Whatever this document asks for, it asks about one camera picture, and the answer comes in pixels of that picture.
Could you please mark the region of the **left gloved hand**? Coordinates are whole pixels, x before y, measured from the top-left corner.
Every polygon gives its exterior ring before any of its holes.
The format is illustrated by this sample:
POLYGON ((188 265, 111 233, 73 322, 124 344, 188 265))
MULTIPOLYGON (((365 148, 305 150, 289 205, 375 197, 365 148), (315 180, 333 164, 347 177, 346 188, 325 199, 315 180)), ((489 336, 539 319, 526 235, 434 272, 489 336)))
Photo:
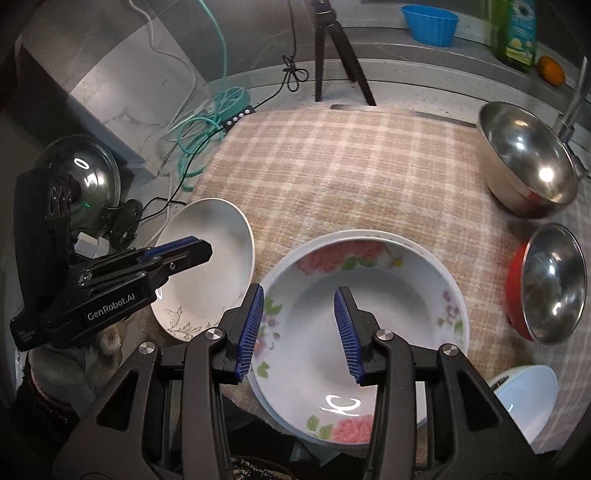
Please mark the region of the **left gloved hand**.
POLYGON ((92 402, 122 363, 128 322, 124 319, 107 327, 81 347, 30 350, 27 360, 37 389, 45 397, 71 406, 92 402))

